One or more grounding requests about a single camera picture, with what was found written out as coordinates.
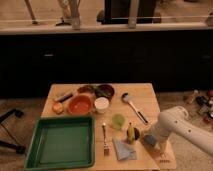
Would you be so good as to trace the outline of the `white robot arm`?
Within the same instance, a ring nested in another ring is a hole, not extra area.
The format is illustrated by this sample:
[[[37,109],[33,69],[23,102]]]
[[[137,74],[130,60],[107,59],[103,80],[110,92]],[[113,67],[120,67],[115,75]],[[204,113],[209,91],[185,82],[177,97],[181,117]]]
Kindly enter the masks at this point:
[[[175,133],[213,157],[213,134],[190,124],[186,120],[188,116],[188,111],[182,106],[161,111],[144,140],[155,147],[157,143],[166,142],[171,133]]]

